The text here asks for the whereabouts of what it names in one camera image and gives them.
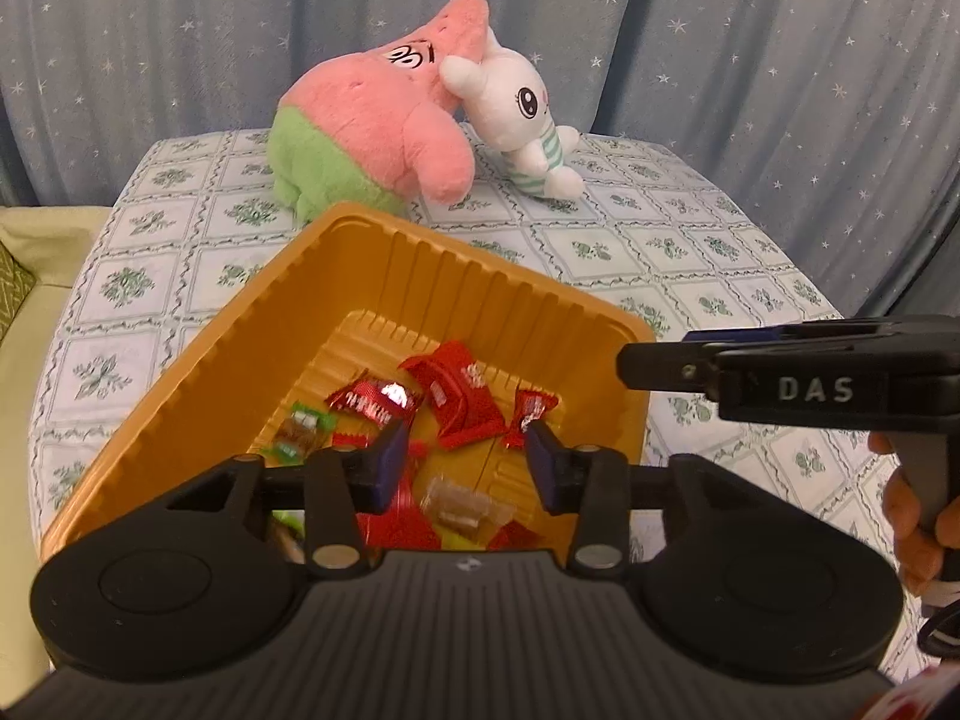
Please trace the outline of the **person right hand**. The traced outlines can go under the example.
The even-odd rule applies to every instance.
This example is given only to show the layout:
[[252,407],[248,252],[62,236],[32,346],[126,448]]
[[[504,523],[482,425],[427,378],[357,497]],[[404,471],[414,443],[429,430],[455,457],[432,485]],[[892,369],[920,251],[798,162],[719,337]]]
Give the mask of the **person right hand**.
[[882,511],[893,530],[893,552],[901,583],[914,596],[921,596],[939,578],[947,550],[960,548],[960,505],[954,499],[939,512],[932,532],[919,527],[921,505],[913,488],[898,468],[887,481]]

